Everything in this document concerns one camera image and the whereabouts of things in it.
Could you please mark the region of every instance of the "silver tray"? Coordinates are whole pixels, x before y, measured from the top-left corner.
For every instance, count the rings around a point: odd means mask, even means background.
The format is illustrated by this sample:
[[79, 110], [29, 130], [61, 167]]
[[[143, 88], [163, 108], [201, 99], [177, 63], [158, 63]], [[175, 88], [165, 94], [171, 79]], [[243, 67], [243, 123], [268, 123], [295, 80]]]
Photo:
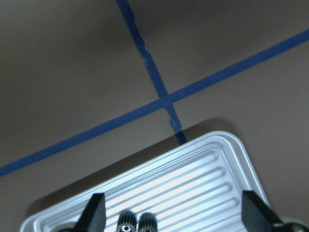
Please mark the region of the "silver tray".
[[245, 232], [241, 192], [250, 189], [268, 204], [241, 141], [215, 131], [29, 217], [20, 232], [73, 227], [98, 192], [106, 197], [104, 232], [115, 232], [124, 209], [137, 219], [155, 214], [159, 232]]

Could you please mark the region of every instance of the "blue tape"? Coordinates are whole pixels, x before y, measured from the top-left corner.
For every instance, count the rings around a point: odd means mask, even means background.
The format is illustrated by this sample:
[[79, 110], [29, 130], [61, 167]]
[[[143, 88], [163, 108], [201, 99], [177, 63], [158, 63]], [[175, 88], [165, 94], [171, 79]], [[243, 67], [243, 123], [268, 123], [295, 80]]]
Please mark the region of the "blue tape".
[[281, 43], [278, 43], [277, 45], [274, 45], [262, 52], [259, 52], [251, 57], [248, 57], [234, 65], [231, 65], [219, 72], [216, 72], [210, 76], [207, 76], [197, 82], [194, 82], [191, 85], [188, 85], [156, 101], [146, 104], [136, 110], [133, 110], [129, 113], [126, 113], [122, 116], [119, 116], [115, 119], [112, 119], [94, 128], [86, 130], [82, 133], [79, 133], [71, 138], [68, 138], [64, 141], [61, 141], [57, 144], [47, 147], [41, 151], [35, 152], [22, 159], [9, 163], [0, 169], [0, 176], [7, 175], [21, 168], [27, 167], [35, 162], [43, 160], [47, 157], [50, 157], [56, 153], [64, 151], [80, 143], [83, 143], [89, 139], [102, 135], [106, 132], [116, 129], [136, 119], [139, 119], [140, 117], [146, 116], [159, 109], [167, 108], [168, 106], [172, 105], [173, 103], [181, 99], [184, 99], [192, 94], [195, 94], [201, 90], [204, 90], [205, 88], [209, 86], [212, 86], [237, 73], [247, 70], [257, 64], [260, 64], [274, 56], [277, 56], [283, 52], [286, 52], [289, 49], [294, 48], [307, 41], [309, 41], [309, 29]]
[[[143, 62], [145, 65], [145, 68], [149, 74], [149, 77], [154, 85], [154, 88], [160, 98], [167, 96], [168, 92], [166, 90], [166, 87], [163, 83], [162, 77], [159, 73], [159, 70], [154, 62], [154, 59], [150, 53], [150, 51], [146, 47], [145, 40], [140, 34], [140, 31], [138, 29], [138, 26], [136, 24], [134, 13], [130, 7], [130, 4], [127, 0], [117, 0], [117, 4], [119, 6], [119, 9], [125, 19], [126, 25], [132, 35], [132, 38], [134, 40], [134, 43], [140, 53], [140, 55], [143, 58]], [[188, 142], [183, 129], [181, 122], [177, 116], [176, 110], [173, 106], [173, 104], [169, 105], [167, 108], [165, 108], [168, 114], [171, 117], [171, 126], [174, 130], [174, 133], [176, 135], [176, 138], [180, 145], [185, 144]]]

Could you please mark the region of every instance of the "gray floor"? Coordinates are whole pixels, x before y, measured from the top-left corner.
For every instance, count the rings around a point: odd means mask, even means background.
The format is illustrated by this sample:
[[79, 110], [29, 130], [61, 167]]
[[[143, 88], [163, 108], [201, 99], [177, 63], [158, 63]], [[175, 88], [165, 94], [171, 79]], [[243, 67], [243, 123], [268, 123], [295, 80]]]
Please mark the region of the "gray floor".
[[[309, 28], [306, 0], [130, 3], [169, 93]], [[0, 166], [158, 99], [115, 1], [0, 11]], [[307, 42], [174, 104], [189, 140], [238, 136], [274, 210], [307, 224], [308, 62]], [[0, 177], [2, 230], [176, 147], [169, 120], [158, 110]]]

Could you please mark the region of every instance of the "wrinkled blue tape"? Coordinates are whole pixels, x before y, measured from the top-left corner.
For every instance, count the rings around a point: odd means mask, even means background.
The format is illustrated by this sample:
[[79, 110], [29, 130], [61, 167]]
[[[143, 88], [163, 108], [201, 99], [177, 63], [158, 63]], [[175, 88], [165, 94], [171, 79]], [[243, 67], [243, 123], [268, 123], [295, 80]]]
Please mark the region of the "wrinkled blue tape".
[[181, 99], [184, 99], [194, 93], [197, 93], [209, 86], [223, 81], [237, 73], [247, 70], [263, 61], [266, 61], [307, 41], [309, 41], [309, 29], [251, 57], [248, 57], [234, 65], [231, 65], [219, 72], [216, 72], [171, 94], [168, 94], [156, 101], [144, 105], [136, 110], [133, 110], [94, 128], [86, 130], [80, 134], [63, 140], [41, 151], [35, 152], [22, 159], [9, 163], [0, 169], [0, 176], [7, 175], [21, 168], [27, 167], [35, 162], [43, 160], [44, 158], [50, 157], [58, 152], [64, 151], [70, 147], [78, 145], [96, 136], [102, 135], [126, 123], [132, 122], [140, 117], [148, 115], [154, 111], [166, 108]]
[[[138, 26], [136, 24], [134, 13], [130, 7], [130, 4], [127, 0], [117, 0], [118, 7], [122, 13], [123, 18], [125, 19], [126, 25], [132, 35], [134, 43], [143, 58], [143, 62], [145, 68], [150, 76], [150, 79], [154, 85], [154, 88], [160, 98], [168, 95], [166, 87], [163, 83], [162, 77], [159, 73], [159, 70], [154, 62], [154, 58], [152, 57], [150, 51], [146, 47], [145, 40], [140, 34]], [[188, 142], [183, 129], [181, 122], [177, 116], [176, 110], [173, 104], [169, 105], [165, 108], [168, 112], [169, 116], [171, 117], [170, 125], [172, 126], [178, 143], [180, 145], [185, 144]]]

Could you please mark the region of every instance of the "white ribbed tray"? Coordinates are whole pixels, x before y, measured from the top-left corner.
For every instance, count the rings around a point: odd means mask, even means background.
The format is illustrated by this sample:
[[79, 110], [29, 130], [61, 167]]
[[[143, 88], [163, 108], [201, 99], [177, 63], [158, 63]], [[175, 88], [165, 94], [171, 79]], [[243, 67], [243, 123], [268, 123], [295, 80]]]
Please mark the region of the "white ribbed tray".
[[20, 232], [73, 227], [93, 193], [105, 192], [106, 228], [120, 211], [156, 215], [159, 232], [245, 232], [241, 192], [252, 189], [268, 204], [241, 141], [215, 131], [105, 181], [26, 219]]

